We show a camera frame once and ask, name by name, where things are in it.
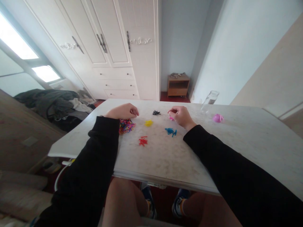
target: pink plastic object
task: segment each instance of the pink plastic object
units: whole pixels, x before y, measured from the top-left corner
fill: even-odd
[[[216,114],[212,119],[214,122],[218,122],[218,123],[220,122],[224,123],[225,121],[224,117],[221,114]]]

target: person's left hand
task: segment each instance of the person's left hand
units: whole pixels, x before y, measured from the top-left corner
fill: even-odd
[[[129,119],[135,118],[139,116],[139,111],[137,107],[132,105],[131,103],[123,104],[121,106],[115,107],[111,109],[105,117],[113,118],[113,119]]]

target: shoe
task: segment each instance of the shoe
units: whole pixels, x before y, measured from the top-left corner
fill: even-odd
[[[154,199],[152,198],[151,187],[147,184],[147,182],[141,182],[140,190],[142,191],[144,198],[150,202],[150,214],[148,215],[148,218],[156,219],[157,211],[155,208]]]
[[[188,199],[190,196],[190,191],[187,189],[179,189],[178,194],[174,200],[173,206],[171,208],[173,215],[176,218],[182,218],[182,210],[183,210],[183,204],[182,201],[184,199]]]

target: marble tabletop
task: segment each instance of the marble tabletop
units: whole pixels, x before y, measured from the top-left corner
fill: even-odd
[[[48,155],[76,158],[89,139],[87,133],[96,116],[128,102],[138,108],[140,116],[133,119],[134,130],[119,137],[115,176],[218,193],[205,167],[183,141],[186,130],[169,120],[167,111],[173,105],[183,105],[197,124],[266,170],[303,200],[303,140],[257,107],[208,105],[209,112],[205,115],[200,111],[200,104],[108,99],[55,142]],[[154,110],[161,115],[152,115]],[[225,122],[212,121],[215,114],[223,115]],[[146,120],[152,120],[153,125],[146,127]],[[165,128],[177,130],[177,135],[168,135]],[[141,136],[147,136],[145,147],[139,146]]]

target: floor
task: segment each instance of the floor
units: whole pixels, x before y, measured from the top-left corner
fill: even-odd
[[[95,102],[94,105],[97,107],[101,103],[103,103],[104,101],[105,100],[98,100],[97,102]],[[164,102],[190,102],[188,97],[180,97],[180,96],[167,97],[167,92],[161,92],[160,101],[164,101]],[[43,170],[40,170],[39,172],[37,172],[37,175],[46,176],[49,180],[46,188],[44,189],[44,191],[49,192],[49,193],[54,193],[54,184],[55,184],[55,180],[56,180],[59,172],[60,171],[57,171],[54,174],[47,174]],[[137,185],[138,187],[140,185],[140,182],[138,182],[138,181],[133,181],[133,183],[135,185]],[[159,188],[156,188],[156,187],[151,187],[151,193],[152,193],[152,196],[153,196],[154,201],[155,201],[155,206],[156,206],[156,209],[157,209],[157,219],[158,220],[168,222],[168,223],[172,223],[172,224],[176,224],[176,225],[180,225],[180,226],[198,226],[198,223],[194,220],[191,220],[189,218],[178,219],[178,218],[175,218],[173,216],[172,211],[171,211],[171,206],[174,202],[175,196],[178,193],[178,188],[170,187],[170,186],[166,187],[166,189],[159,189]]]
[[[99,106],[105,100],[99,99],[94,103],[95,107]],[[186,96],[169,96],[167,97],[167,92],[162,91],[160,101],[162,102],[190,102],[189,98]]]

